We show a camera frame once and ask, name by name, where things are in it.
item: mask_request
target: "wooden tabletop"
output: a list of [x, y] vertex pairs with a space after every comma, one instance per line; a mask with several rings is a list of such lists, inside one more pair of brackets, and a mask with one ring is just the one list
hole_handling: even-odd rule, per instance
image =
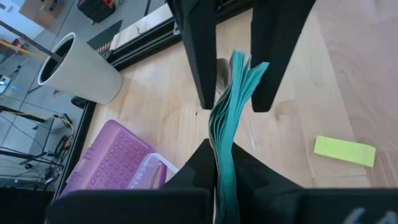
[[[234, 141], [304, 187], [396, 187], [397, 9], [394, 0], [317, 1], [272, 109], [254, 113], [248, 102]], [[233, 49], [250, 54], [251, 14], [246, 11], [217, 25], [218, 57], [229, 58]], [[112, 46], [171, 14], [164, 6], [148, 16], [115, 36]], [[200, 107], [183, 44], [121, 73], [117, 97], [96, 106], [85, 149], [104, 123], [115, 119], [171, 163], [183, 166], [208, 137], [210, 113]], [[374, 167], [314, 154], [318, 135], [376, 147]]]

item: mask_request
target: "white container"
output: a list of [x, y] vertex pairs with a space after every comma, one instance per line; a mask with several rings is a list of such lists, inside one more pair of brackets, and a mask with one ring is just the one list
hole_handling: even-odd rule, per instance
[[39, 85], [102, 104], [119, 93], [121, 74], [74, 33], [66, 35], [53, 52], [66, 57], [58, 68], [54, 59], [46, 59], [39, 73]]
[[178, 169], [158, 153], [146, 155], [127, 189], [158, 189], [169, 181]]

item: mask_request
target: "transparent plastic lid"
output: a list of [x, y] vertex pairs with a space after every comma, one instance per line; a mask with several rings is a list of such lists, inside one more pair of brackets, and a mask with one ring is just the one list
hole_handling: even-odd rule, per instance
[[178, 169], [158, 153], [146, 155], [128, 189], [158, 189], [169, 181]]

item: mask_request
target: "red object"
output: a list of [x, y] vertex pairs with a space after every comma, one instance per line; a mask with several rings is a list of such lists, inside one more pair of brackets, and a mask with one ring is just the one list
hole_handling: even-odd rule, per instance
[[108, 5], [108, 7], [112, 8], [113, 0], [103, 0], [103, 2], [105, 2], [105, 4]]

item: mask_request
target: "black mat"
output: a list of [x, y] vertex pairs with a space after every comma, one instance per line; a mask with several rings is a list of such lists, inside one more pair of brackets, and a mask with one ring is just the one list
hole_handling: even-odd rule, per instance
[[117, 23], [111, 25], [106, 30], [99, 33], [97, 36], [93, 37], [91, 40], [87, 42], [90, 47], [94, 50], [98, 50], [104, 45], [112, 42], [113, 37], [119, 33], [120, 27], [122, 26], [122, 20], [118, 21]]

